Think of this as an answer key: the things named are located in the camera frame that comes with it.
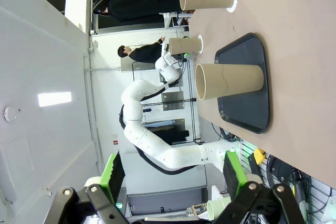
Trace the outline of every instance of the white robotic arm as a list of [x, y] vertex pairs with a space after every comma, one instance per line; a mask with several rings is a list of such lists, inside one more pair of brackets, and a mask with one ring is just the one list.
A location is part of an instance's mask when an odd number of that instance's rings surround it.
[[124, 134], [137, 148], [168, 168], [176, 169], [213, 163], [219, 170], [222, 170], [226, 151], [224, 141], [172, 147], [141, 124], [143, 109], [140, 101], [145, 97], [163, 92], [169, 84], [178, 79], [179, 73], [173, 66], [176, 62], [177, 60], [168, 53], [161, 56], [155, 63], [155, 68], [165, 78], [166, 83], [161, 82], [154, 85], [138, 79], [123, 92], [121, 101], [124, 104], [123, 119], [126, 124]]

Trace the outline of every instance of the smoke detector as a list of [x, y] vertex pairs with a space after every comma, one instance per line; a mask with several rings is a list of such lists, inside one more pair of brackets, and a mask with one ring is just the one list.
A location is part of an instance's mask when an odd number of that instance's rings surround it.
[[12, 122], [16, 119], [17, 110], [13, 107], [8, 106], [3, 113], [7, 122]]

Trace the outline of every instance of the yellow object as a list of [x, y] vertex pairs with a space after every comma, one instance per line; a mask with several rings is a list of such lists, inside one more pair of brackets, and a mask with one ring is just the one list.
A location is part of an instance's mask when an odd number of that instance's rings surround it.
[[260, 165], [265, 160], [266, 158], [265, 153], [266, 152], [262, 149], [259, 148], [255, 149], [254, 158], [256, 160], [257, 165]]

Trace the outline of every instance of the black bracket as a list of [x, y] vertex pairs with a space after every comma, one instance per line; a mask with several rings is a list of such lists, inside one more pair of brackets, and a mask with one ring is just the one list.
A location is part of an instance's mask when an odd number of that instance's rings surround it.
[[240, 224], [247, 213], [264, 215], [270, 224], [305, 224], [292, 190], [286, 184], [272, 189], [247, 182], [214, 224]]
[[87, 216], [95, 214], [106, 224], [128, 224], [98, 184], [78, 193], [71, 187], [63, 187], [52, 203], [44, 224], [81, 224]]

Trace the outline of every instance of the wooden table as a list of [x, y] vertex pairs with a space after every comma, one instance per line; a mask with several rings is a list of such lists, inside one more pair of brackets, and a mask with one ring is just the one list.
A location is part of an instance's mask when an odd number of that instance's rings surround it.
[[199, 115], [336, 188], [336, 0], [238, 0], [233, 13], [197, 10], [190, 30], [205, 45], [195, 66], [248, 32], [262, 38], [269, 64], [264, 134], [223, 121], [217, 99], [198, 100]]

